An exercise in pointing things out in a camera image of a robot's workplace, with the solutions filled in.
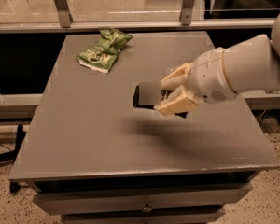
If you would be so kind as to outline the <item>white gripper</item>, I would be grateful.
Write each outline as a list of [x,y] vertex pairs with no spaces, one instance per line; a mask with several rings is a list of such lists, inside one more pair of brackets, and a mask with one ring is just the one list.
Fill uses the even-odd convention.
[[161,81],[161,88],[166,91],[162,92],[161,103],[154,109],[165,116],[177,115],[195,110],[201,98],[209,104],[234,99],[237,92],[227,76],[224,51],[224,48],[212,49],[201,54],[192,64],[177,67]]

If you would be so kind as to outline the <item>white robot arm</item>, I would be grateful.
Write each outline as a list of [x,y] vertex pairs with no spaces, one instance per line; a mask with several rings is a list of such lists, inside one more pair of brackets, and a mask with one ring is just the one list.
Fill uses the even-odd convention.
[[258,35],[227,49],[217,48],[184,63],[161,81],[167,92],[154,109],[163,115],[193,111],[246,91],[280,90],[280,14],[270,35]]

